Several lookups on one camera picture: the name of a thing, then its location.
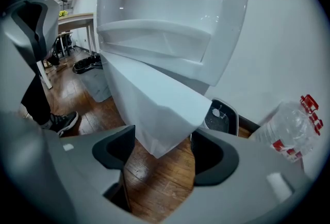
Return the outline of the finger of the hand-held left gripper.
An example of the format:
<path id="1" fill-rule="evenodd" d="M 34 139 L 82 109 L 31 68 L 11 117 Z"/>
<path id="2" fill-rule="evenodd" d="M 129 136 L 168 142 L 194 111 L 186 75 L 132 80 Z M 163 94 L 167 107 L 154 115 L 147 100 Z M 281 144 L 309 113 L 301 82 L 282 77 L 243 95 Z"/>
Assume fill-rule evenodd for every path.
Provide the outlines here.
<path id="1" fill-rule="evenodd" d="M 6 10 L 2 18 L 5 35 L 29 64 L 41 60 L 41 6 L 30 2 Z"/>
<path id="2" fill-rule="evenodd" d="M 38 0 L 41 13 L 38 18 L 38 60 L 44 59 L 50 52 L 58 35 L 60 6 L 55 0 Z"/>

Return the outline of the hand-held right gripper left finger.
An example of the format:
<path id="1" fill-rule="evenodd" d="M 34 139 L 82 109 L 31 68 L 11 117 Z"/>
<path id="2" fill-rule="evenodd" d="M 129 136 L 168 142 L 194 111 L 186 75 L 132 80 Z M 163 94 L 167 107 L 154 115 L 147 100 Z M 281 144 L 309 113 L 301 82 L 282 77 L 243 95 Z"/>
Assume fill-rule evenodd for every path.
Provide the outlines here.
<path id="1" fill-rule="evenodd" d="M 135 127 L 60 139 L 34 121 L 1 114 L 1 169 L 37 217 L 33 223 L 140 223 L 111 202 L 127 200 L 123 168 Z"/>

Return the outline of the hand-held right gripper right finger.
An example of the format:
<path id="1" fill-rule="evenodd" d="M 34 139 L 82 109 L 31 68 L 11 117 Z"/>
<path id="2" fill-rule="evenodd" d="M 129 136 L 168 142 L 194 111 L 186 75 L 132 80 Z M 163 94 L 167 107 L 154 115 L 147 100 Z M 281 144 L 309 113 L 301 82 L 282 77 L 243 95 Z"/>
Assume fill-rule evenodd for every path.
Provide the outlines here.
<path id="1" fill-rule="evenodd" d="M 198 129 L 191 150 L 193 191 L 165 223 L 277 223 L 312 185 L 299 166 L 246 138 Z"/>

